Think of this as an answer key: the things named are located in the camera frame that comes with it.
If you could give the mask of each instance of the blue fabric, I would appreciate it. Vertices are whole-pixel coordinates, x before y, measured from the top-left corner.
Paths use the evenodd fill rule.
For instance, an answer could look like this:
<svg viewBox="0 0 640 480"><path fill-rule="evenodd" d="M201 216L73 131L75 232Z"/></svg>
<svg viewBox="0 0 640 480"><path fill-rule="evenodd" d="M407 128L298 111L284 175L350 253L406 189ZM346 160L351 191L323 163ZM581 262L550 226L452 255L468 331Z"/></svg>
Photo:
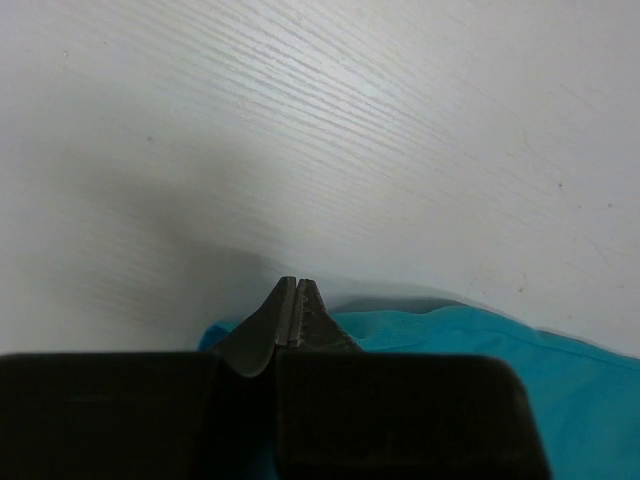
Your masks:
<svg viewBox="0 0 640 480"><path fill-rule="evenodd" d="M471 307L334 318L370 352L475 353L507 361L527 387L554 478L640 479L640 360ZM234 325L211 327L201 348ZM264 478L277 478L268 470Z"/></svg>

